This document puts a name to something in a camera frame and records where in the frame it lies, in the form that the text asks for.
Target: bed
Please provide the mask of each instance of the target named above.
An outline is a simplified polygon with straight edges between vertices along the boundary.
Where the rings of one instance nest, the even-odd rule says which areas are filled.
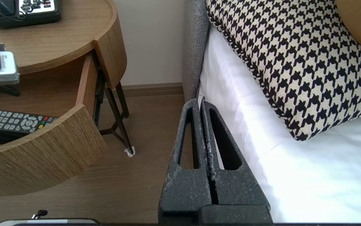
[[[294,140],[222,34],[214,27],[198,33],[208,30],[204,4],[190,1],[186,16],[185,98],[205,96],[217,106],[274,222],[361,223],[361,118]]]

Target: desk phone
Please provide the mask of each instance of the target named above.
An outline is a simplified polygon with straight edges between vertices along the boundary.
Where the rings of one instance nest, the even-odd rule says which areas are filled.
[[[61,19],[61,0],[0,0],[0,28],[54,23]]]

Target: headboard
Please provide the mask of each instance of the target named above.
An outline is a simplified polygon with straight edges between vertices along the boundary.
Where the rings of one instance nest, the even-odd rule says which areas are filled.
[[[206,0],[186,0],[182,65],[185,101],[197,96],[209,24]]]

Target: remote control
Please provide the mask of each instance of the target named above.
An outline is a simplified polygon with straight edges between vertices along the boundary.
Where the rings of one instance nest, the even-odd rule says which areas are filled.
[[[0,110],[0,130],[30,134],[57,119],[57,117]]]

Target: wooden nightstand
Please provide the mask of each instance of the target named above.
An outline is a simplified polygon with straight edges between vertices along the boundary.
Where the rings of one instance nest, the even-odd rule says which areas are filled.
[[[0,30],[0,43],[15,55],[21,74],[21,96],[0,93],[0,109],[59,117],[0,146],[0,196],[44,190],[75,176],[107,150],[101,134],[113,133],[133,153],[120,84],[127,58],[112,0],[63,0],[60,22]],[[103,91],[105,84],[116,122],[100,134],[92,118],[99,114],[97,87]]]

